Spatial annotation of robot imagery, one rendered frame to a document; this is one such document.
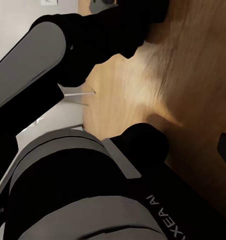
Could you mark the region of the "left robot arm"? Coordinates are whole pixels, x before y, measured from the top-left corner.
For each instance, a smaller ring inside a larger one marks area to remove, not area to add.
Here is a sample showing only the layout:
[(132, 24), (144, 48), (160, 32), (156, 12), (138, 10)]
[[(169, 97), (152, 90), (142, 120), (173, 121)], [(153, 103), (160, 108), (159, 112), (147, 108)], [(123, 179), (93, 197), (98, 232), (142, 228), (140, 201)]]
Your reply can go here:
[(0, 60), (0, 136), (18, 135), (79, 87), (96, 64), (134, 56), (161, 0), (90, 0), (87, 16), (38, 18)]

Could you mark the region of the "digital camera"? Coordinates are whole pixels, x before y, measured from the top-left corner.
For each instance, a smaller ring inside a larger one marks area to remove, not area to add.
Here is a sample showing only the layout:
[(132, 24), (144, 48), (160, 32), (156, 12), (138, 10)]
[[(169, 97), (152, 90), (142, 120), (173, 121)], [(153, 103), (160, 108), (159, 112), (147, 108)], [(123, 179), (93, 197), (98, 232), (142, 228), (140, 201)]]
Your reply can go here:
[[(118, 5), (122, 4), (122, 0), (116, 0), (116, 3)], [(156, 24), (156, 23), (162, 23), (165, 19), (167, 10), (168, 10), (168, 6), (169, 6), (169, 0), (161, 0), (160, 4), (158, 5), (152, 20), (150, 21), (149, 24)], [(138, 47), (142, 46), (144, 44), (144, 40), (146, 39), (146, 35), (147, 35), (147, 30), (143, 36), (143, 39), (140, 41), (141, 43), (139, 44)]]

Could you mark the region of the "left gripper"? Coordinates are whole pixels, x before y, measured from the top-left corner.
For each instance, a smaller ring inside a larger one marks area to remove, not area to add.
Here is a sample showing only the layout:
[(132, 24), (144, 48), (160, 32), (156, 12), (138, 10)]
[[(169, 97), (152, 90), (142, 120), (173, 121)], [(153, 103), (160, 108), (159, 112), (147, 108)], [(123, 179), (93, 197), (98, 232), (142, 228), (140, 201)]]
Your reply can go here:
[(122, 0), (122, 4), (106, 9), (119, 16), (126, 32), (125, 46), (114, 54), (127, 59), (134, 56), (161, 0)]

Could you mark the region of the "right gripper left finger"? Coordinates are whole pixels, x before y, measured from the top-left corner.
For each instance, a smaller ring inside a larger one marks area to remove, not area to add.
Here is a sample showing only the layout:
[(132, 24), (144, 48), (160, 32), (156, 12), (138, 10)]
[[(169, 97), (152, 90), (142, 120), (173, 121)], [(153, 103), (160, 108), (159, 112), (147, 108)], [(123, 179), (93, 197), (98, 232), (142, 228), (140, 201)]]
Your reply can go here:
[(19, 151), (14, 133), (0, 136), (0, 181)]

